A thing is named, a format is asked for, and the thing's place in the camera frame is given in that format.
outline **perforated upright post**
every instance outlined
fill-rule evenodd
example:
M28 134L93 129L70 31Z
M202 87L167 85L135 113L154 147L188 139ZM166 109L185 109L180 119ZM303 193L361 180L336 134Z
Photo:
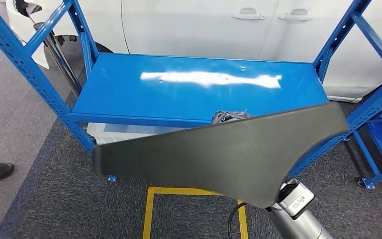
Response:
M370 2L371 0L354 0L352 2L346 13L343 15L340 22L337 24L337 27L332 32L329 39L326 41L326 44L324 44L320 53L315 58L313 65L315 71L319 75L321 82L323 82L324 76L326 75L330 58L336 52L343 39L345 39L346 35L348 35L349 31L355 24L352 20L352 16L354 15L354 13L362 14L365 11L365 9L367 9L368 4L370 4Z
M78 122L74 122L67 117L67 113L70 109L31 58L30 53L31 49L33 49L32 46L33 45L30 45L28 48L23 47L0 16L1 51L26 78L30 85L36 90L36 92L47 103L50 109L53 110L64 125L71 131L75 138L77 138L78 142L80 142L88 152L91 152L94 143Z
M83 12L81 11L80 4L77 0L63 0L65 3L72 3L68 9L68 14L74 24L79 38L85 38L88 43L88 47L91 48L91 54L96 60L98 58L98 50L95 41L93 40L92 33L90 32L89 26L87 26L86 19L84 18Z

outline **shelf caster wheel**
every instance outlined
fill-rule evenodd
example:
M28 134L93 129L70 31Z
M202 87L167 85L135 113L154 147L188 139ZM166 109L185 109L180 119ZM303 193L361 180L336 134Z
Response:
M362 180L362 178L355 178L355 181L357 182L357 185L360 187L365 187L365 183Z
M116 183L116 176L108 176L107 181L111 183Z
M91 136L89 133L88 133L90 139L93 141L93 143L97 144L97 140L95 137Z
M366 180L366 178L356 178L355 179L355 181L357 182L357 185L360 187L366 187L367 189L370 189L370 190L376 188L374 186L374 184L372 184L372 183L366 184L365 180Z

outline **yellow floor marking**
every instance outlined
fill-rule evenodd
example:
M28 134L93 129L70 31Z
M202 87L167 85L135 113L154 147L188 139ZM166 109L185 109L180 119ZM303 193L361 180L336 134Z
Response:
M154 193L158 194L173 194L173 195L206 195L206 196L222 196L218 193L206 191L198 188L161 188L153 187Z
M144 214L143 239L150 239L151 223L153 216L153 202L155 194L171 194L171 195L199 195L199 196L222 196L221 194L206 191L197 188L168 188L168 187L149 187L147 191L146 212ZM241 239L248 239L247 219L245 216L245 208L238 210L239 229Z
M154 187L147 192L146 212L144 214L143 239L150 239L151 219L153 214Z
M238 218L239 230L241 231L241 239L248 239L247 216L245 215L245 206L242 206L238 209Z

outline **car door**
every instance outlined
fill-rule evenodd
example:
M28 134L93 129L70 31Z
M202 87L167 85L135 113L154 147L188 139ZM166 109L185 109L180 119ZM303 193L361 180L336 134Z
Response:
M313 62L352 0L280 0L259 58Z
M280 0L259 58L312 62L352 0ZM382 0L363 14L382 38ZM333 55L323 87L334 100L358 101L382 84L382 60L357 26Z
M130 53L257 59L278 0L123 0Z

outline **white car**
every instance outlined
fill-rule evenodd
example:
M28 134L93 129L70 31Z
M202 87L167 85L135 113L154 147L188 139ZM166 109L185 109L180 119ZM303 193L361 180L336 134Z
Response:
M61 0L7 0L24 42ZM102 51L312 62L352 0L79 0ZM382 0L364 17L382 37ZM329 65L330 99L357 102L382 84L382 60L355 26ZM75 40L66 14L54 33ZM33 55L47 67L43 44Z

